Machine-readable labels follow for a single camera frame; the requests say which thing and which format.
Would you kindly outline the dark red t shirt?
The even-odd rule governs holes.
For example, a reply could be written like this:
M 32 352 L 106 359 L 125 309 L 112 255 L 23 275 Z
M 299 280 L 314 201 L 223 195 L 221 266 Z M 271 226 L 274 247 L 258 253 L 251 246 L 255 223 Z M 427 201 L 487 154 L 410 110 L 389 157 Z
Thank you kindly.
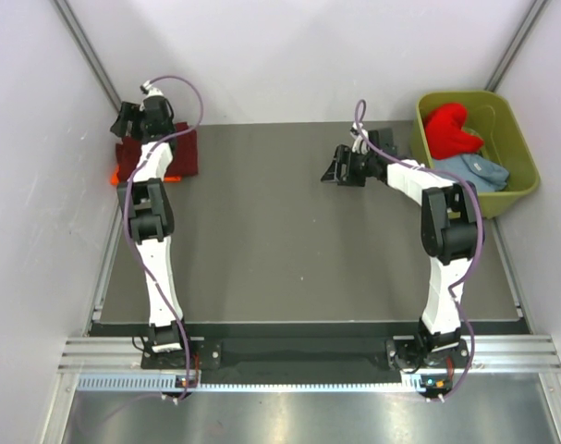
M 185 177 L 199 173 L 198 135 L 197 131 L 185 133 L 176 139 L 177 147 L 173 159 L 168 165 L 164 182 L 180 182 Z M 131 137 L 124 137 L 116 144 L 116 169 L 110 179 L 113 186 L 127 181 L 141 158 L 140 142 Z

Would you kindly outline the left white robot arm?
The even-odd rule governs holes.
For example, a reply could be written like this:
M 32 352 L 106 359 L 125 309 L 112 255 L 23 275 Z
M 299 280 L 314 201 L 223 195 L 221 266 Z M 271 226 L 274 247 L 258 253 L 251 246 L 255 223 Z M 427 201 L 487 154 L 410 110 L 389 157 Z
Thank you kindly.
M 180 367 L 189 364 L 194 346 L 184 329 L 171 261 L 175 220 L 165 173 L 176 149 L 174 111 L 159 89 L 141 90 L 141 102 L 123 103 L 111 128 L 116 136 L 139 144 L 131 171 L 116 190 L 123 232 L 146 282 L 150 312 L 144 352 Z

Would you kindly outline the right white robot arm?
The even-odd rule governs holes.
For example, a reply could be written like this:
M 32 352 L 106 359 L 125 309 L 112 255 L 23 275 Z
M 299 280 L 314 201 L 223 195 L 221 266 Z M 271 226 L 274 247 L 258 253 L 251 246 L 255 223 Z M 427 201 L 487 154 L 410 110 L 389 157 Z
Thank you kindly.
M 350 129 L 353 143 L 339 144 L 321 181 L 363 187 L 375 178 L 421 209 L 421 245 L 430 257 L 428 299 L 411 349 L 413 368 L 435 366 L 461 347 L 459 307 L 466 274 L 483 235 L 474 193 L 416 160 L 401 157 L 390 129 Z

